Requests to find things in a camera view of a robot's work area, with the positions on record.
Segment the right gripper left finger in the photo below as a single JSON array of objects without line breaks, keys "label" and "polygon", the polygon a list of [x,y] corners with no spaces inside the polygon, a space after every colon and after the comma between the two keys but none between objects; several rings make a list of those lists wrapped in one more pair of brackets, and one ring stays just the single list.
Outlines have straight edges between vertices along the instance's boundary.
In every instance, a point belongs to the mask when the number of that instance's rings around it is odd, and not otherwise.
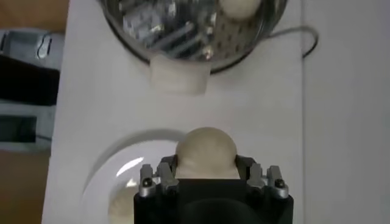
[{"label": "right gripper left finger", "polygon": [[179,180],[175,178],[176,168],[177,155],[162,158],[156,172],[150,164],[143,164],[140,169],[139,196],[154,197],[159,186],[163,195],[174,197],[179,190]]}]

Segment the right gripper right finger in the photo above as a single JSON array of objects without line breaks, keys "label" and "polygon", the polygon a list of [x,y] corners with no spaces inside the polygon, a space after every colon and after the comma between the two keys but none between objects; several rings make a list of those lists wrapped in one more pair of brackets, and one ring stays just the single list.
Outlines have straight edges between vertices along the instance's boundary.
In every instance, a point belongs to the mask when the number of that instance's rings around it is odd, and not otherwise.
[{"label": "right gripper right finger", "polygon": [[236,156],[235,164],[239,177],[246,182],[250,192],[260,197],[268,195],[272,198],[288,198],[288,185],[279,166],[270,166],[264,174],[260,163],[241,155]]}]

